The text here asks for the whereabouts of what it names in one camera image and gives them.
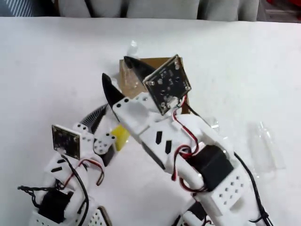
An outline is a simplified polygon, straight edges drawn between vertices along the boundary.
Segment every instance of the screw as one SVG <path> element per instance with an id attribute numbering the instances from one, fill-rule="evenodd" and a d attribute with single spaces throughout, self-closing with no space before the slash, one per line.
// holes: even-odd
<path id="1" fill-rule="evenodd" d="M 154 82 L 154 81 L 147 81 L 147 82 L 146 82 L 146 85 L 154 86 L 154 85 L 155 85 L 155 82 Z"/>
<path id="2" fill-rule="evenodd" d="M 177 60 L 174 62 L 174 65 L 175 65 L 175 69 L 176 69 L 176 70 L 179 70 L 179 69 L 180 69 L 180 66 L 179 66 L 179 63 L 178 63 Z"/>

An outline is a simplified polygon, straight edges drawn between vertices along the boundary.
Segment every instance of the robotic arm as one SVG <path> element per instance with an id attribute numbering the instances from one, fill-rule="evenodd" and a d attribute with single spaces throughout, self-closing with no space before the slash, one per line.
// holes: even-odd
<path id="1" fill-rule="evenodd" d="M 250 187 L 252 175 L 227 140 L 199 115 L 176 114 L 191 89 L 179 57 L 157 70 L 131 57 L 125 62 L 149 92 L 125 97 L 106 74 L 103 89 L 120 123 L 172 180 L 178 176 L 182 187 L 193 193 L 195 201 L 174 225 L 205 225 L 209 216 L 216 226 L 251 226 L 251 219 L 271 226 Z"/>
<path id="2" fill-rule="evenodd" d="M 173 226 L 211 222 L 252 226 L 260 221 L 273 226 L 247 166 L 228 141 L 187 104 L 191 86 L 180 58 L 172 57 L 157 70 L 130 57 L 125 62 L 148 93 L 125 97 L 103 74 L 104 93 L 120 124 L 173 181 L 179 179 L 183 189 L 192 193 L 193 199 Z M 183 105 L 194 114 L 178 115 Z M 104 169 L 116 154 L 113 133 L 94 135 L 105 109 L 97 109 L 72 129 L 52 126 L 58 152 L 45 167 L 43 187 L 19 187 L 32 196 L 36 207 L 30 226 L 111 225 L 104 207 L 89 195 L 91 183 L 101 184 Z M 97 180 L 89 180 L 91 169 L 100 172 Z"/>

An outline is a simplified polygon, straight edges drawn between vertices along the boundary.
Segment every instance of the white surface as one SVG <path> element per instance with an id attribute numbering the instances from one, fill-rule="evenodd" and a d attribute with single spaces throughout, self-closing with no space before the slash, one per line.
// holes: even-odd
<path id="1" fill-rule="evenodd" d="M 183 57 L 191 106 L 218 119 L 247 163 L 248 123 L 270 128 L 287 169 L 259 186 L 262 201 L 275 226 L 301 224 L 300 24 L 0 18 L 0 32 L 0 225 L 26 225 L 31 199 L 16 188 L 41 182 L 50 125 L 105 103 L 101 74 L 118 73 L 131 40 L 139 57 Z M 132 138 L 95 194 L 115 226 L 168 226 L 189 198 Z"/>

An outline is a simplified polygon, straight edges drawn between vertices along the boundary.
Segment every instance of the red object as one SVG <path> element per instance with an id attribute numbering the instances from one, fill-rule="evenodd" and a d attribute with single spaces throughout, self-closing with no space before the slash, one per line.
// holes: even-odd
<path id="1" fill-rule="evenodd" d="M 289 0 L 291 3 L 301 7 L 301 0 Z"/>

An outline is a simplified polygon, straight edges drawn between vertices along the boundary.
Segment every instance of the cable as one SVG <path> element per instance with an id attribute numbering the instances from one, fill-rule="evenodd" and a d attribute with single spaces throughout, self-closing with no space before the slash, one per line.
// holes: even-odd
<path id="1" fill-rule="evenodd" d="M 196 116 L 198 116 L 198 117 L 200 117 L 208 126 L 210 126 L 209 125 L 209 123 L 208 122 L 206 122 L 206 120 L 205 119 L 203 119 L 203 117 L 202 116 L 200 116 L 198 113 L 196 113 L 193 109 L 192 109 L 192 107 L 190 107 L 189 106 L 189 104 L 188 103 L 186 103 L 186 102 L 184 102 L 184 105 L 186 105 L 187 107 L 188 107 L 188 109 L 194 114 L 194 115 L 196 115 Z"/>
<path id="2" fill-rule="evenodd" d="M 200 189 L 191 189 L 190 187 L 185 185 L 183 178 L 180 178 L 179 181 L 180 181 L 181 187 L 188 192 L 197 192 L 198 193 L 198 192 L 205 192 L 207 190 L 205 187 L 202 187 Z"/>
<path id="3" fill-rule="evenodd" d="M 176 180 L 176 177 L 177 177 L 177 171 L 176 171 L 176 168 L 175 168 L 175 161 L 176 161 L 176 158 L 177 158 L 177 155 L 180 153 L 181 149 L 183 148 L 188 148 L 191 150 L 191 148 L 188 146 L 188 145 L 180 145 L 176 151 L 174 152 L 174 170 L 173 170 L 173 173 L 171 175 L 171 180 L 175 181 Z"/>
<path id="4" fill-rule="evenodd" d="M 202 224 L 202 226 L 205 226 L 207 224 L 207 216 L 204 217 L 204 222 Z"/>
<path id="5" fill-rule="evenodd" d="M 81 186 L 81 188 L 82 188 L 82 190 L 84 192 L 84 195 L 85 195 L 86 208 L 85 208 L 83 217 L 81 218 L 81 220 L 80 220 L 80 222 L 78 224 L 78 226 L 82 226 L 83 223 L 84 223 L 84 221 L 85 221 L 85 219 L 86 219 L 86 216 L 87 216 L 87 213 L 88 213 L 88 209 L 89 209 L 89 197 L 88 197 L 88 193 L 87 193 L 87 190 L 85 188 L 85 185 L 84 185 L 83 181 L 80 179 L 79 174 L 77 173 L 77 171 L 71 165 L 69 159 L 66 156 L 64 156 L 64 155 L 62 155 L 62 158 L 67 161 L 67 163 L 68 163 L 68 165 L 69 165 L 72 173 L 74 174 L 74 176 L 76 177 L 76 179 L 79 181 L 79 184 L 80 184 L 80 186 Z"/>
<path id="6" fill-rule="evenodd" d="M 81 166 L 81 165 L 83 164 L 84 161 L 88 161 L 89 163 L 91 163 L 91 164 L 93 164 L 93 165 L 96 165 L 96 166 L 98 166 L 98 167 L 101 169 L 100 177 L 99 177 L 99 179 L 98 179 L 97 182 L 96 182 L 96 185 L 99 186 L 99 185 L 102 183 L 103 179 L 104 179 L 104 171 L 103 171 L 103 168 L 102 168 L 101 164 L 99 164 L 98 162 L 96 162 L 96 161 L 94 161 L 94 160 L 91 160 L 91 159 L 83 159 L 83 160 L 81 160 L 81 161 L 79 162 L 79 164 L 77 165 L 77 167 Z M 67 179 L 66 182 L 64 183 L 64 187 L 66 187 L 66 186 L 68 185 L 70 179 L 71 179 L 73 176 L 74 176 L 74 174 L 72 173 L 72 174 L 68 177 L 68 179 Z"/>
<path id="7" fill-rule="evenodd" d="M 251 179 L 251 182 L 252 182 L 252 186 L 253 186 L 253 189 L 254 189 L 254 193 L 255 193 L 255 199 L 256 199 L 256 202 L 257 202 L 257 205 L 258 205 L 258 209 L 259 209 L 259 213 L 260 213 L 260 217 L 257 219 L 257 220 L 250 220 L 250 222 L 252 223 L 257 223 L 258 221 L 260 220 L 263 220 L 263 222 L 267 225 L 267 226 L 272 226 L 273 224 L 271 223 L 270 219 L 269 219 L 269 215 L 268 213 L 265 211 L 262 203 L 261 203 L 261 200 L 260 200 L 260 196 L 259 196 L 259 192 L 258 192 L 258 188 L 257 188 L 257 185 L 256 185 L 256 182 L 255 182 L 255 179 L 251 173 L 251 171 L 249 170 L 249 168 L 246 166 L 246 164 L 244 163 L 244 161 L 239 157 L 239 155 L 234 152 L 234 156 L 240 161 L 240 163 L 243 165 L 243 167 L 245 168 L 246 172 L 248 173 L 250 179 Z"/>
<path id="8" fill-rule="evenodd" d="M 24 191 L 25 193 L 29 194 L 32 197 L 32 203 L 36 208 L 40 208 L 40 205 L 36 202 L 36 195 L 35 191 L 52 191 L 52 190 L 62 190 L 63 188 L 59 185 L 60 181 L 55 181 L 54 187 L 27 187 L 27 186 L 19 186 L 17 189 Z"/>

